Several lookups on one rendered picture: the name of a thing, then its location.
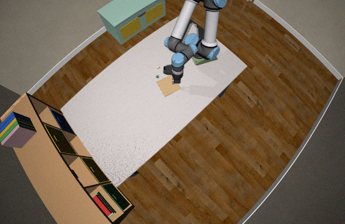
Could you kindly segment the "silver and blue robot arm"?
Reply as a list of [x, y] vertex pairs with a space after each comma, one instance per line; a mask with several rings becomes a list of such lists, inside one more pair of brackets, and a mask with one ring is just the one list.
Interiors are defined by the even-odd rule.
[[[181, 42], [194, 9], [202, 1], [205, 10], [204, 38], [191, 33]], [[225, 7], [227, 0], [185, 0], [180, 15], [174, 26], [172, 34], [164, 41], [164, 45], [175, 51], [172, 55], [172, 69], [180, 72], [184, 65], [194, 56], [196, 59], [207, 58], [213, 60], [217, 57], [220, 47], [216, 40], [219, 11]]]

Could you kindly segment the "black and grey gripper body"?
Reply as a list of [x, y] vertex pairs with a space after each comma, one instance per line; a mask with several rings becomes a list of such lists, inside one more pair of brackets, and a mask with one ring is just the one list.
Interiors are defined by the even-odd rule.
[[172, 77], [174, 78], [174, 83], [181, 83], [181, 78], [183, 77], [184, 69], [180, 72], [175, 72], [173, 71], [171, 65], [167, 65], [163, 67], [163, 73], [166, 75], [172, 75]]

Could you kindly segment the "tan flat mat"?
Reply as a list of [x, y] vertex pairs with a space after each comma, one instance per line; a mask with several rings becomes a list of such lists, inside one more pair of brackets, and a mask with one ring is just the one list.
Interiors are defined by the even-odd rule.
[[181, 89], [178, 84], [175, 84], [175, 85], [172, 84], [172, 75], [158, 81], [157, 84], [158, 84], [159, 88], [161, 89], [164, 96], [167, 96], [167, 95]]

